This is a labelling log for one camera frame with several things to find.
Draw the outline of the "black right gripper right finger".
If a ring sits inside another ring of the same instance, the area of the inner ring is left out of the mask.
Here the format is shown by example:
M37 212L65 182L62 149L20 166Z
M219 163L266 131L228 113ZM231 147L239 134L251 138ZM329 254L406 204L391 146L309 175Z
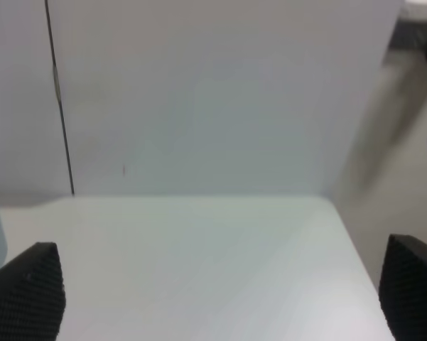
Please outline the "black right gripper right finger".
M379 302L395 340L427 340L427 244L410 235L388 238Z

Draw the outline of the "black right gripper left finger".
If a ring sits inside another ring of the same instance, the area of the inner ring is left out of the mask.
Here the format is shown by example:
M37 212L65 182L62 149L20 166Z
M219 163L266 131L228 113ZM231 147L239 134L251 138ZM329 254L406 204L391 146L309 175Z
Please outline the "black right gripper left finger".
M65 307L56 243L37 242L0 268L0 340L56 340Z

